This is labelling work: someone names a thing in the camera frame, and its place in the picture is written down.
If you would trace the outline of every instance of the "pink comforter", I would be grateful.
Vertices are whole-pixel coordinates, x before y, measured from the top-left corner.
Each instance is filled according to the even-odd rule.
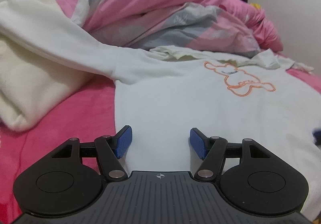
[[[127,24],[133,19],[140,19],[142,15],[156,10],[161,11],[158,13],[159,16],[168,16],[168,13],[163,13],[164,9],[182,6],[186,2],[202,6],[219,6],[251,29],[262,49],[270,48],[274,52],[283,49],[280,37],[272,22],[265,16],[265,12],[241,0],[57,0],[65,15],[90,33],[94,31],[97,33],[97,31],[115,23]],[[127,27],[120,28],[122,31],[127,29]],[[141,29],[139,27],[129,28],[135,32]],[[110,33],[112,31],[102,32],[102,35],[97,39],[103,43],[111,44],[108,39]]]

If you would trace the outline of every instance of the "orange bear outline print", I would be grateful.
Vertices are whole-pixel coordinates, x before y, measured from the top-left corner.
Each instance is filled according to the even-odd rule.
[[[274,92],[276,90],[275,86],[271,83],[263,83],[256,76],[251,75],[242,69],[238,69],[231,64],[216,66],[211,62],[205,62],[204,67],[213,70],[219,75],[223,75],[227,89],[240,97],[248,96],[253,88],[263,88],[268,92]],[[244,75],[244,80],[242,79],[242,81],[240,81],[240,73],[241,75]]]

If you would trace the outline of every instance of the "white cloth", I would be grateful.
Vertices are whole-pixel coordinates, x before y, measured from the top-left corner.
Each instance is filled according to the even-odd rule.
[[[168,53],[170,56],[177,60],[182,58],[183,56],[191,56],[195,59],[202,59],[206,58],[208,55],[206,51],[195,51],[189,48],[182,48],[181,50],[175,49],[175,51],[173,51],[170,48],[168,49],[160,47],[157,48],[157,51],[161,53]],[[220,53],[216,53],[216,59],[218,61],[220,61],[221,63],[232,63],[236,67],[255,65],[265,69],[283,68],[284,70],[288,70],[290,68],[295,68],[306,73],[310,73],[314,70],[313,67],[309,67],[306,64],[298,63],[287,57],[275,55],[271,49],[262,51],[251,59],[247,57],[239,57],[237,59],[232,58],[231,60],[229,60],[228,58],[229,56],[224,55],[224,53],[222,53],[221,55]]]
[[[115,80],[116,128],[133,127],[128,171],[195,171],[201,161],[188,143],[192,127],[230,142],[251,137],[305,176],[310,191],[302,213],[318,215],[321,152],[312,130],[321,126],[321,96],[308,85],[282,68],[217,61],[244,58],[231,54],[103,45],[36,0],[10,2],[0,0],[1,33],[53,61]]]
[[[64,15],[55,0],[37,1]],[[10,0],[1,0],[1,4],[11,7]],[[0,34],[0,118],[12,130],[33,127],[90,77],[40,57]]]

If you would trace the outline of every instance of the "bed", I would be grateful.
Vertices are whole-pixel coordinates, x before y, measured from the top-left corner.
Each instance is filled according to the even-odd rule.
[[[287,73],[321,93],[319,77],[295,69],[289,69]],[[114,99],[113,81],[95,75],[76,93],[52,109],[34,128],[18,133],[1,125],[0,172],[1,179],[5,181],[0,188],[0,220],[3,223],[12,222],[20,214],[12,194],[12,184],[18,174],[67,138],[78,137],[81,142],[91,142],[98,136],[115,134]],[[84,163],[97,168],[93,160],[88,159]]]

